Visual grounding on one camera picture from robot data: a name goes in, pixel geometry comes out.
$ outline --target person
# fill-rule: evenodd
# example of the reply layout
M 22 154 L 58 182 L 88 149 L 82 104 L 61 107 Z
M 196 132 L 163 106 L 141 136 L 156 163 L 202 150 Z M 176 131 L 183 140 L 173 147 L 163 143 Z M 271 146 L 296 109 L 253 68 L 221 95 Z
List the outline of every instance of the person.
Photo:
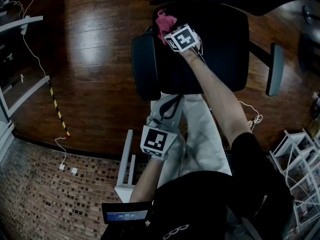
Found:
M 185 95 L 187 140 L 179 135 L 164 162 L 151 158 L 130 197 L 153 201 L 146 238 L 282 239 L 293 215 L 285 178 L 265 157 L 233 92 L 192 48 L 181 55 L 231 147 L 232 170 L 206 102 Z

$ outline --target small display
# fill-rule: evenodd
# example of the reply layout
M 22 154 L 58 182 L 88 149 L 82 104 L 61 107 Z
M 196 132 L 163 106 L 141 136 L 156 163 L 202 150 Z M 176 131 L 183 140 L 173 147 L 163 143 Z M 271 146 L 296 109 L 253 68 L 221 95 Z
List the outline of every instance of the small display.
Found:
M 144 220 L 148 210 L 138 210 L 129 212 L 107 212 L 106 218 L 109 222 L 137 221 Z

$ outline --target black office chair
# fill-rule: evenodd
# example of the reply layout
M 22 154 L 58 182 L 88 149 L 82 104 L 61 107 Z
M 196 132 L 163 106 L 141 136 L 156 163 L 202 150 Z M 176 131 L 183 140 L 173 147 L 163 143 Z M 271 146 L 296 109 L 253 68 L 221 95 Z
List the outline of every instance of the black office chair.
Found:
M 154 0 L 151 4 L 168 2 Z M 188 23 L 201 37 L 203 58 L 208 67 L 232 91 L 245 88 L 248 77 L 249 52 L 256 55 L 269 67 L 266 94 L 279 92 L 284 68 L 284 51 L 271 44 L 267 53 L 249 40 L 249 25 L 246 14 L 230 6 L 212 1 L 180 0 L 157 8 L 153 13 L 152 31 L 132 42 L 132 68 L 137 91 L 147 101 L 160 99 L 166 94 L 203 93 L 193 71 L 178 53 L 164 46 L 157 37 L 158 11 L 177 18 L 175 27 Z

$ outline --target tiled floor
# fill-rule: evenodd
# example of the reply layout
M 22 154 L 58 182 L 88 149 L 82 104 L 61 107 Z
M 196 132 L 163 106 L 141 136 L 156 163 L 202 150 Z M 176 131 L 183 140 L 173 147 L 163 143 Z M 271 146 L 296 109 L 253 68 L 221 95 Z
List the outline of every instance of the tiled floor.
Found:
M 119 161 L 67 154 L 60 171 L 63 158 L 63 152 L 12 142 L 0 165 L 0 222 L 11 239 L 101 238 L 101 203 L 120 202 L 114 190 Z

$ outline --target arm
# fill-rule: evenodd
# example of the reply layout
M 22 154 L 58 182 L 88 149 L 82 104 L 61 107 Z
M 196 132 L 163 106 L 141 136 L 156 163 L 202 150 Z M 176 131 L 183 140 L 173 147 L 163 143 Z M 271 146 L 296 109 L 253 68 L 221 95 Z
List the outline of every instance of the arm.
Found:
M 151 158 L 130 197 L 130 203 L 147 202 L 154 199 L 164 162 Z
M 200 83 L 230 147 L 242 133 L 251 133 L 244 110 L 233 92 L 207 67 L 193 49 L 181 52 Z

